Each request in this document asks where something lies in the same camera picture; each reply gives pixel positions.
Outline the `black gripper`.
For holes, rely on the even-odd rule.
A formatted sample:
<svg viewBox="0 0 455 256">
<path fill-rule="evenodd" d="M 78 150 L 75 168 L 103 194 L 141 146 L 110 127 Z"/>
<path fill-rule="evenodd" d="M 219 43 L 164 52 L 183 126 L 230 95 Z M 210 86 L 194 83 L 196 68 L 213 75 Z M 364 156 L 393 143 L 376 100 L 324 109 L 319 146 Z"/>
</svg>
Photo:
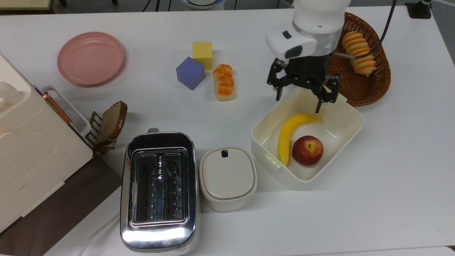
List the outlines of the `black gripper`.
<svg viewBox="0 0 455 256">
<path fill-rule="evenodd" d="M 276 101 L 282 95 L 285 86 L 294 84 L 305 89 L 312 89 L 318 98 L 315 113 L 320 112 L 323 103 L 334 103 L 339 94 L 342 80 L 341 74 L 327 75 L 326 68 L 331 55 L 298 57 L 289 60 L 286 65 L 283 61 L 275 59 L 271 65 L 267 83 L 276 91 Z M 277 74 L 285 70 L 286 75 L 281 78 Z"/>
</svg>

